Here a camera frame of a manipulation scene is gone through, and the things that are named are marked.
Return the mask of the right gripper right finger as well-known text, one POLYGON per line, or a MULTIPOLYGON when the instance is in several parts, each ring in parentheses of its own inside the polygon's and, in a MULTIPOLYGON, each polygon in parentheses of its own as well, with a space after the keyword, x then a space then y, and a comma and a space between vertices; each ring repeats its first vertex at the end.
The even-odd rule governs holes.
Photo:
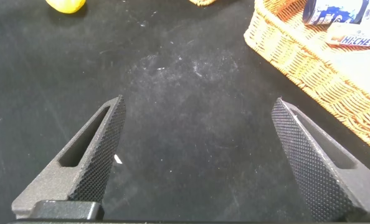
POLYGON ((370 222, 370 170, 296 106, 277 98, 271 117, 316 222, 370 222))

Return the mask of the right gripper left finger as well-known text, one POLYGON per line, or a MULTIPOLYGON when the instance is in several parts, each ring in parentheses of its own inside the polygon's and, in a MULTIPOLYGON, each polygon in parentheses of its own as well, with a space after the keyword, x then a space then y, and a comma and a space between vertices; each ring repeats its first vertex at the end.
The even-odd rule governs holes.
POLYGON ((122 95, 105 102, 13 201, 16 218, 46 200, 101 203, 125 117, 122 95))

